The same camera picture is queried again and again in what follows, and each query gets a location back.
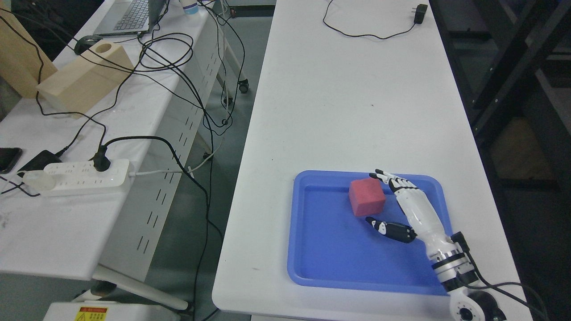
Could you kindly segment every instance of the robotic arm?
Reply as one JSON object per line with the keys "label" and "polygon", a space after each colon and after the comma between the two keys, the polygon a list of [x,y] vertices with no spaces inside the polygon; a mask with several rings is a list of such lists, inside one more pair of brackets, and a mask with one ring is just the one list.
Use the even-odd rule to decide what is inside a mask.
{"label": "robotic arm", "polygon": [[[452,237],[446,235],[426,194],[411,181],[385,171],[375,170],[369,176],[389,186],[413,229],[412,235],[416,234],[416,238],[426,244],[432,269],[450,295],[450,312],[454,320],[505,321],[504,313],[491,294],[465,287],[465,284],[480,285],[474,267],[465,254],[469,248],[461,232]],[[367,218],[367,222],[382,234],[386,230],[384,226],[390,224],[379,223],[373,218]]]}

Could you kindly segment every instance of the black phone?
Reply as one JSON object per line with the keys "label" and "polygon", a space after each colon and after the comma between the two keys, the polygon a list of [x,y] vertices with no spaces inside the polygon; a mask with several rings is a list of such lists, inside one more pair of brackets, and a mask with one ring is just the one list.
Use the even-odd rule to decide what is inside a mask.
{"label": "black phone", "polygon": [[6,174],[14,168],[20,159],[22,149],[17,147],[0,148],[0,174]]}

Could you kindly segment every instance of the white desk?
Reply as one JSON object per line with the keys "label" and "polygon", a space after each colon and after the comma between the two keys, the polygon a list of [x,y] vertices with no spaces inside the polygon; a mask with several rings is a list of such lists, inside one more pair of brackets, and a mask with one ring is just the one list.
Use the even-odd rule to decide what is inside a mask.
{"label": "white desk", "polygon": [[[276,5],[212,299],[286,318],[450,320],[447,296],[304,287],[287,274],[295,176],[381,168],[436,178],[483,275],[518,280],[432,12],[410,33],[376,41],[325,27],[327,3]],[[411,26],[417,5],[337,0],[328,22],[390,35]],[[494,295],[509,320],[532,320]]]}
{"label": "white desk", "polygon": [[[77,38],[91,34],[112,3],[106,1]],[[171,5],[160,25],[162,29],[156,35],[180,31],[194,38],[194,57],[184,70],[206,101],[220,67],[216,54],[216,23],[204,8],[188,16],[180,6]],[[132,36],[111,39],[129,38]],[[136,62],[140,44],[135,40],[123,45],[132,62]],[[159,42],[153,48],[171,61],[186,51],[173,41]],[[60,68],[75,58],[70,49],[65,49],[54,63]],[[196,102],[173,72],[149,75]],[[109,107],[114,97],[115,90],[89,114]],[[47,103],[44,106],[46,112],[54,111]],[[150,79],[134,75],[121,88],[117,106],[96,119],[107,125],[104,141],[126,135],[158,135],[172,143],[184,164],[201,124],[202,111],[172,96]],[[20,168],[44,149],[59,151],[71,141],[84,121],[61,115],[43,117],[33,99],[23,99],[0,123],[0,146],[24,149],[15,167]],[[87,125],[62,160],[90,159],[96,152],[101,132],[98,125]],[[107,156],[129,159],[134,171],[177,168],[162,142],[115,143]],[[14,177],[15,172],[4,177]],[[137,280],[144,281],[146,277],[179,179],[179,174],[139,176],[134,179],[130,192],[123,194],[28,198],[13,191],[0,196],[0,272],[82,280],[93,277],[117,283],[119,287],[120,283],[128,283],[126,290],[137,291],[136,287],[144,286]],[[185,308],[186,305],[180,307],[180,302],[173,307]]]}

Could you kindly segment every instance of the power strip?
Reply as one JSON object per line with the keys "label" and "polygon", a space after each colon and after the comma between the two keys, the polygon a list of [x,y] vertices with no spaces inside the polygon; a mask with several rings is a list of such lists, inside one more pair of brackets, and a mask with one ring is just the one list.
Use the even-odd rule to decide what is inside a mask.
{"label": "power strip", "polygon": [[41,171],[25,172],[22,181],[42,196],[103,194],[128,191],[128,159],[113,159],[104,172],[92,162],[52,163]]}

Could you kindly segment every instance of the black mouse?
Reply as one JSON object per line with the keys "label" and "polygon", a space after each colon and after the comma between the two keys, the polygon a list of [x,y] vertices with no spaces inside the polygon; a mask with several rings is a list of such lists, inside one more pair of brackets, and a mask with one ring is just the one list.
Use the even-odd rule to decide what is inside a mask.
{"label": "black mouse", "polygon": [[83,52],[85,52],[87,49],[89,49],[91,46],[96,44],[101,39],[103,39],[103,37],[100,37],[98,35],[87,35],[85,37],[82,37],[75,44],[73,51],[75,52],[76,55],[81,55],[83,54]]}

